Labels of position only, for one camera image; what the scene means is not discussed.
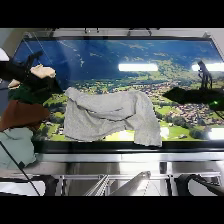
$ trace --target brown object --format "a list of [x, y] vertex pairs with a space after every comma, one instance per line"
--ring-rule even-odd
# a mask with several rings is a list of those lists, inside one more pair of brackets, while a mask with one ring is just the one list
[[15, 127], [28, 127], [38, 130], [42, 120], [50, 116], [48, 109], [41, 104], [25, 104], [10, 100], [0, 121], [0, 131]]

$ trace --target light green cloth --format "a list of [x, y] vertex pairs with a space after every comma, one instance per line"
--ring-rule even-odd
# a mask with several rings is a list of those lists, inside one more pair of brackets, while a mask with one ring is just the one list
[[[36, 160], [34, 146], [31, 142], [33, 132], [28, 128], [7, 129], [0, 132], [0, 141], [19, 164], [23, 162], [25, 166]], [[18, 169], [16, 164], [6, 154], [0, 146], [0, 168]]]

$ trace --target beige object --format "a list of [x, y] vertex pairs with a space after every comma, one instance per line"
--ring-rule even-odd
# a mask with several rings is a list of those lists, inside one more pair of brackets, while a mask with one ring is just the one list
[[56, 76], [55, 70], [51, 67], [44, 67], [43, 65], [37, 65], [36, 67], [32, 67], [30, 71], [38, 76], [39, 78], [43, 79], [47, 76], [54, 78]]
[[17, 88], [19, 88], [19, 86], [20, 86], [20, 82], [17, 81], [17, 80], [15, 80], [15, 79], [13, 79], [13, 80], [9, 83], [8, 88], [9, 88], [9, 89], [17, 89]]

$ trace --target landscape photo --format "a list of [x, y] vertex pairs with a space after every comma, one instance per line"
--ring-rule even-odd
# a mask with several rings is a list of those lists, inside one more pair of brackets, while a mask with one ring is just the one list
[[[163, 141], [205, 141], [214, 127], [224, 121], [207, 105], [180, 105], [162, 96], [175, 86], [198, 89], [201, 79], [192, 65], [223, 63], [211, 40], [156, 39], [48, 39], [21, 42], [14, 56], [17, 62], [43, 51], [39, 61], [52, 67], [62, 90], [74, 87], [88, 94], [139, 90], [154, 105]], [[158, 71], [120, 71], [119, 64], [156, 64]], [[224, 73], [211, 72], [213, 88], [224, 88]], [[44, 106], [51, 112], [41, 124], [35, 140], [71, 141], [63, 135], [67, 97], [53, 94]], [[134, 131], [114, 133], [99, 141], [133, 141]]]

